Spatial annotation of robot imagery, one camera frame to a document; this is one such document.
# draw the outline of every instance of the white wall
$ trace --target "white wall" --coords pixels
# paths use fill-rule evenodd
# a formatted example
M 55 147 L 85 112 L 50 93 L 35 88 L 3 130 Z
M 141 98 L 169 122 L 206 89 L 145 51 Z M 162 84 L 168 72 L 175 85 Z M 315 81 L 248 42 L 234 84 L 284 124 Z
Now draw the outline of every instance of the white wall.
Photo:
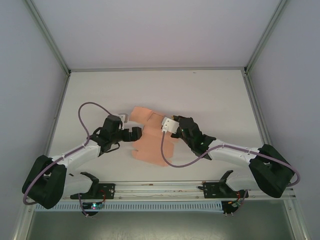
M 34 0 L 71 69 L 244 67 L 280 0 Z
M 65 75 L 22 0 L 0 1 L 0 23 L 0 239 L 9 240 Z
M 253 72 L 271 140 L 301 173 L 294 189 L 320 239 L 320 1 L 292 0 Z

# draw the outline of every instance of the white panel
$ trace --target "white panel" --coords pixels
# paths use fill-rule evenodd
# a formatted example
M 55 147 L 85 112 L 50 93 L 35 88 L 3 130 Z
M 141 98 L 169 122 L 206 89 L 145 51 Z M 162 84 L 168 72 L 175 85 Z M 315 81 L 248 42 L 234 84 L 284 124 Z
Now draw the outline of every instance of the white panel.
M 23 1 L 0 1 L 0 23 L 0 238 L 10 240 L 22 185 L 45 151 L 65 75 Z
M 34 0 L 69 68 L 244 67 L 279 0 Z
M 320 239 L 319 9 L 318 0 L 292 0 L 252 72 L 272 142 L 301 174 L 294 190 L 312 239 Z
M 88 101 L 116 114 L 130 114 L 134 106 L 144 106 L 167 116 L 190 116 L 209 136 L 242 146 L 262 144 L 240 70 L 73 72 L 51 156 L 83 142 L 86 134 L 77 111 Z M 92 133 L 103 125 L 107 114 L 87 105 L 82 116 Z M 87 171 L 101 181 L 202 181 L 218 180 L 227 170 L 236 169 L 231 163 L 207 159 L 186 168 L 160 167 L 134 159 L 131 150 L 131 143 L 122 142 L 119 150 L 84 164 L 78 171 Z M 183 141 L 175 145 L 175 164 L 195 158 Z

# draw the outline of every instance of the perforated white strip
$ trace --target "perforated white strip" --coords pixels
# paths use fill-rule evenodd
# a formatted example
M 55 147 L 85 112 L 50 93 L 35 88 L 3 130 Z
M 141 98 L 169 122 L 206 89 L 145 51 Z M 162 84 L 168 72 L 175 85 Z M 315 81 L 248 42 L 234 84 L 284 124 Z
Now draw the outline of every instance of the perforated white strip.
M 79 212 L 79 202 L 60 202 L 51 209 L 37 204 L 36 212 Z M 221 201 L 177 201 L 177 202 L 106 202 L 102 212 L 215 212 L 222 213 Z

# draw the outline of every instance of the white arm segment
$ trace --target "white arm segment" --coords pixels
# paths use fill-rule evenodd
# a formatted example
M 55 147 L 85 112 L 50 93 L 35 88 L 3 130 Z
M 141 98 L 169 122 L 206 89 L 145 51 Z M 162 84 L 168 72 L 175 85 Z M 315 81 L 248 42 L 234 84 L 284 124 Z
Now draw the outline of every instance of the white arm segment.
M 238 146 L 238 145 L 222 142 L 219 139 L 212 141 L 212 143 L 209 145 L 209 149 L 218 145 L 230 145 L 230 146 L 234 146 L 234 147 L 238 147 L 238 148 L 242 148 L 242 149 L 246 149 L 254 152 L 259 152 L 258 148 L 256 147 L 248 148 L 248 147 Z M 252 175 L 249 169 L 250 160 L 254 159 L 256 155 L 226 148 L 226 147 L 224 148 L 221 147 L 221 148 L 212 150 L 208 153 L 208 155 L 212 160 L 225 161 L 225 162 L 243 167 L 242 169 L 237 169 L 236 171 L 231 173 L 226 180 L 226 184 L 232 190 L 239 191 L 242 189 L 248 189 L 248 190 L 260 189 L 259 186 L 257 185 L 257 182 L 254 176 Z
M 77 146 L 69 150 L 68 152 L 71 152 L 79 148 L 80 146 Z M 53 156 L 52 161 L 57 160 L 61 156 L 64 156 L 66 153 L 58 156 Z M 65 165 L 66 167 L 66 177 L 62 195 L 63 197 L 78 193 L 87 193 L 89 191 L 92 185 L 92 181 L 89 177 L 79 173 L 70 175 L 70 173 L 72 173 L 82 164 L 97 158 L 99 156 L 99 153 L 100 146 L 95 141 L 89 140 L 88 144 L 84 148 L 57 163 L 59 165 Z

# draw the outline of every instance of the white ceiling panel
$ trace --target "white ceiling panel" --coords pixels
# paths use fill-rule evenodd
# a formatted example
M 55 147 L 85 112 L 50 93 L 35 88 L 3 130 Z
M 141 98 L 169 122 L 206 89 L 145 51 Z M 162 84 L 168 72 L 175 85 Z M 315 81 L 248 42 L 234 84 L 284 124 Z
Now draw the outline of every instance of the white ceiling panel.
M 279 0 L 34 0 L 70 69 L 244 67 Z

